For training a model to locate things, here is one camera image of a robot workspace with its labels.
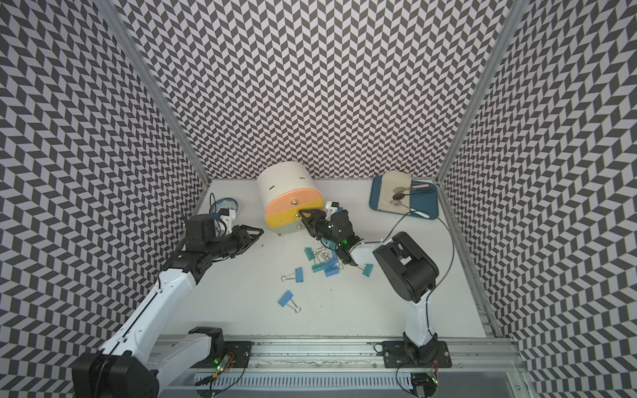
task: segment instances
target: black and white patterned wall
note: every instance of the black and white patterned wall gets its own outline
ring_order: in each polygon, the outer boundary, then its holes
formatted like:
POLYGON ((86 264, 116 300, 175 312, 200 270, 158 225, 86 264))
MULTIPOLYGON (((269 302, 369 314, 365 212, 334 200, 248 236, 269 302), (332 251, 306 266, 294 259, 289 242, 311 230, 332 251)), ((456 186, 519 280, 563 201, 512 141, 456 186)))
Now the black and white patterned wall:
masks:
POLYGON ((434 176, 511 0, 114 0, 214 178, 434 176))
POLYGON ((0 29, 0 396, 66 396, 203 186, 89 0, 3 0, 0 29))
POLYGON ((532 3, 447 180, 545 397, 637 396, 636 15, 532 3))

